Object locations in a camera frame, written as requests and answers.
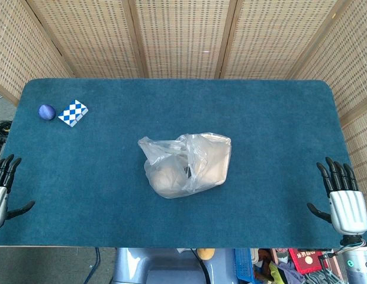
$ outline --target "gray floor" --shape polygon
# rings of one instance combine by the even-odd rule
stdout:
[[[12,120],[15,110],[12,103],[0,98],[0,120]],[[114,269],[115,249],[101,248],[100,252],[101,265],[89,283],[108,284]],[[0,247],[0,284],[82,284],[94,263],[92,247]]]

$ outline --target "woven bamboo panel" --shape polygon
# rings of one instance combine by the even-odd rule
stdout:
[[[225,78],[285,79],[336,0],[244,0]]]
[[[151,78],[214,78],[229,1],[136,0]]]
[[[367,0],[353,0],[299,72],[325,80],[340,117],[367,98]]]
[[[70,77],[62,58],[19,0],[0,0],[0,87],[20,98],[31,79]]]
[[[350,159],[367,206],[367,112],[343,129]]]
[[[122,0],[32,0],[80,77],[139,77]]]

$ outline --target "checkered box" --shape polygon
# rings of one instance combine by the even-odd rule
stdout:
[[[87,112],[88,108],[74,99],[59,115],[59,118],[70,127],[73,127]]]

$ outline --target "transparent plastic bag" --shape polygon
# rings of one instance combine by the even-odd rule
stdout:
[[[165,198],[205,191],[226,181],[231,139],[214,133],[184,134],[176,140],[138,142],[151,187]]]

